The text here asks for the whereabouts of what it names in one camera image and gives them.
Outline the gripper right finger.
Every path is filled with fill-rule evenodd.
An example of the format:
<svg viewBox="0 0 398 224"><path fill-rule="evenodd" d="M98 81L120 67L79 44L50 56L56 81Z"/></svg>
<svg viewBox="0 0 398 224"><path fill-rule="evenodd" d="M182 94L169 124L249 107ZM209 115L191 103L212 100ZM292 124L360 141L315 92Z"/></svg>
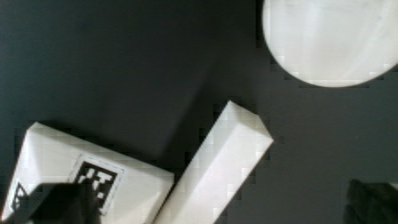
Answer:
<svg viewBox="0 0 398 224"><path fill-rule="evenodd" d="M398 184L351 181L344 224L398 224Z"/></svg>

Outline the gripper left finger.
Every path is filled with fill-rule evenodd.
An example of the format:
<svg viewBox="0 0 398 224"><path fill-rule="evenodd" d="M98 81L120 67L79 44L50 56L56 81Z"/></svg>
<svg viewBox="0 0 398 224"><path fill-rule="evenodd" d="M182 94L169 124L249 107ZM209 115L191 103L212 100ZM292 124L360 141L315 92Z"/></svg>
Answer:
<svg viewBox="0 0 398 224"><path fill-rule="evenodd" d="M102 224L100 199L86 184L45 183L17 193L2 224Z"/></svg>

